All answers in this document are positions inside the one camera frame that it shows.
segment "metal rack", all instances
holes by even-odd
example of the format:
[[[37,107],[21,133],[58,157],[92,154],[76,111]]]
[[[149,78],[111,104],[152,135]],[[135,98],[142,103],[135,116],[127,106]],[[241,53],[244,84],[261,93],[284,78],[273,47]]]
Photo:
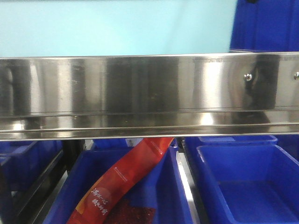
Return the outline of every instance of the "metal rack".
[[[298,73],[297,52],[1,58],[0,140],[297,133]]]

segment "bolt head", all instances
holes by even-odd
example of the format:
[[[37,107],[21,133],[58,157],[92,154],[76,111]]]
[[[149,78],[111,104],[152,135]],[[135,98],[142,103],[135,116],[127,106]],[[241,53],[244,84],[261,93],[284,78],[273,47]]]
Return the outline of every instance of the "bolt head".
[[[298,71],[294,74],[294,79],[299,80],[299,72]]]
[[[251,79],[252,79],[252,75],[251,74],[245,74],[244,75],[244,79],[245,79],[245,81],[250,81]]]

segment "red plastic bag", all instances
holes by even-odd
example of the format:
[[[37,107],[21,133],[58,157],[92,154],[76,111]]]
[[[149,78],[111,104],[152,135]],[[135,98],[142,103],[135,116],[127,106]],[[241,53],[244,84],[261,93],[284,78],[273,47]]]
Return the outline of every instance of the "red plastic bag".
[[[67,224],[102,224],[116,203],[162,159],[173,138],[144,138],[84,195]]]

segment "blue plastic bin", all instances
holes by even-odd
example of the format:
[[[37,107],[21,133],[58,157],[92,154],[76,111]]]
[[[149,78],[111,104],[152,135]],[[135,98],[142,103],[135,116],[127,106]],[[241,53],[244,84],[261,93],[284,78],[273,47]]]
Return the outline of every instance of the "blue plastic bin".
[[[14,178],[12,159],[10,157],[0,156],[0,166],[7,180],[7,183],[11,183]]]
[[[278,139],[277,145],[299,161],[299,135],[276,135],[276,138]]]
[[[93,142],[97,145],[98,149],[128,147],[125,138],[123,138],[123,139],[94,139]]]
[[[142,140],[142,138],[121,138],[121,139],[94,139],[93,142],[96,144],[97,149],[111,149],[111,148],[126,148],[134,147]],[[177,146],[177,141],[174,139],[171,146]]]
[[[65,224],[88,189],[128,151],[129,149],[123,148],[83,152],[53,203],[44,224]],[[161,162],[125,195],[131,206],[156,209],[153,224],[192,223],[178,172],[176,151],[170,147]]]
[[[198,137],[200,145],[275,145],[277,138],[273,135],[237,135],[237,136],[202,136]]]
[[[281,147],[188,150],[197,152],[188,159],[211,223],[299,224],[299,162]]]
[[[27,190],[59,150],[55,141],[0,142],[0,156],[11,157],[11,190]]]
[[[298,17],[298,0],[238,0],[230,48],[299,51]]]
[[[62,150],[61,141],[38,141],[40,169],[45,169],[52,159]]]

